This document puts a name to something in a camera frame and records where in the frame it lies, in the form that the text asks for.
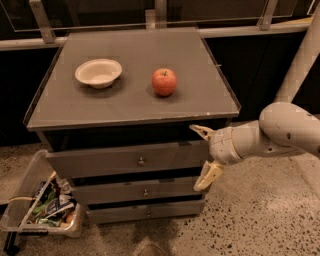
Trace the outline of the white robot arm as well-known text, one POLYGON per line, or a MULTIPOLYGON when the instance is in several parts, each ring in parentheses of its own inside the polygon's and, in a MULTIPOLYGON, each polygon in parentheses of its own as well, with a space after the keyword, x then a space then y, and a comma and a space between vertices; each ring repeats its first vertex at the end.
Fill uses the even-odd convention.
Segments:
POLYGON ((208 142, 213 161, 206 161, 193 189, 203 191, 217 180, 226 165, 246 158, 282 157, 309 153, 320 158, 320 120, 287 102, 265 107, 259 119, 219 130, 199 125, 189 128, 208 142))

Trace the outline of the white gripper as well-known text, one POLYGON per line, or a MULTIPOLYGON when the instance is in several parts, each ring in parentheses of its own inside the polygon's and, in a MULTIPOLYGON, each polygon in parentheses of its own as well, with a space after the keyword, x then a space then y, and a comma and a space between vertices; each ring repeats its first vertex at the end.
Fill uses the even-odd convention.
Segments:
POLYGON ((221 176, 224 170, 222 164, 232 165, 240 162, 242 158, 235 149, 231 127, 214 131, 205 126, 192 124, 189 128, 205 141, 209 141, 209 152, 215 160, 204 163, 200 176, 193 186, 194 191, 203 191, 221 176))

